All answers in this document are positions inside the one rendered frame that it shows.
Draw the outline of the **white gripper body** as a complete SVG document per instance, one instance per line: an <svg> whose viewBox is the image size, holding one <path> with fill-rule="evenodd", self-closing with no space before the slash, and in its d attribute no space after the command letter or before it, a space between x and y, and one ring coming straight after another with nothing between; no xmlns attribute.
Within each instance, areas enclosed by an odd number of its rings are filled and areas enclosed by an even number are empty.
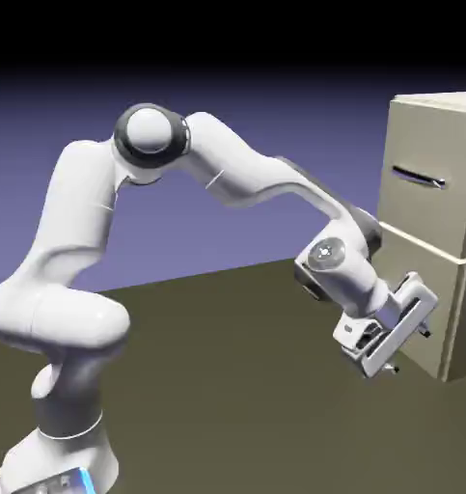
<svg viewBox="0 0 466 494"><path fill-rule="evenodd" d="M420 323L438 303L435 293L414 271L407 274L394 296L401 308L397 323L385 327L382 321L376 320L363 333L361 341L366 345L362 349L360 364L366 378L376 376L384 370L386 363L391 363L392 357L418 331Z"/></svg>

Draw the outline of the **plain beige drawer front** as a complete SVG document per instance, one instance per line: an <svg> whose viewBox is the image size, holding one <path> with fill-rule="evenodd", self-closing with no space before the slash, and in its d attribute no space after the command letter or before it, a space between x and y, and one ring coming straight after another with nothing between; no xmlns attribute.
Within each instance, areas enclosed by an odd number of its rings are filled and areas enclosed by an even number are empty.
<svg viewBox="0 0 466 494"><path fill-rule="evenodd" d="M442 379L455 285L462 266L389 225L383 227L382 245L373 255L372 264L391 288L396 288L406 273L415 271L437 295L438 304L427 319L431 335L427 338L420 334L412 336L402 352L432 377Z"/></svg>

